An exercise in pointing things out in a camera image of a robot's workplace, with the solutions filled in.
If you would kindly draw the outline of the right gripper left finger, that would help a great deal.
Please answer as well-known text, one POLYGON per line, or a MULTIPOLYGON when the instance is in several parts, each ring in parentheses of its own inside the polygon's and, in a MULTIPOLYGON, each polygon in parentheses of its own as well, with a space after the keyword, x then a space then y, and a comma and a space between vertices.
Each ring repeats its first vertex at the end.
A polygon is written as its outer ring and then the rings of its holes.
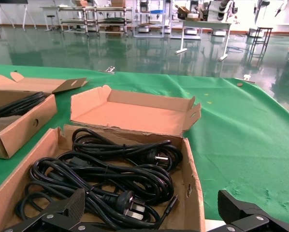
POLYGON ((43 192, 27 195, 17 207, 24 216, 24 206, 28 199, 46 198, 49 205, 34 217, 4 229, 5 232, 109 232, 110 227, 103 223, 82 222, 85 210, 85 191, 76 190, 64 200, 54 201, 43 192))

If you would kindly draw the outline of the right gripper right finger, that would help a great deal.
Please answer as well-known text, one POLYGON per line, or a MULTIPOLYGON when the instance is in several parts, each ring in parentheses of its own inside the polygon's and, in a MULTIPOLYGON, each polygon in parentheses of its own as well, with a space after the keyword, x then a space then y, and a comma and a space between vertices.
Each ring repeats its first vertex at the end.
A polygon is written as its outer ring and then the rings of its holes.
POLYGON ((280 221, 254 203, 235 199, 226 190, 217 195, 218 213, 225 225, 213 232, 289 232, 289 224, 280 221))

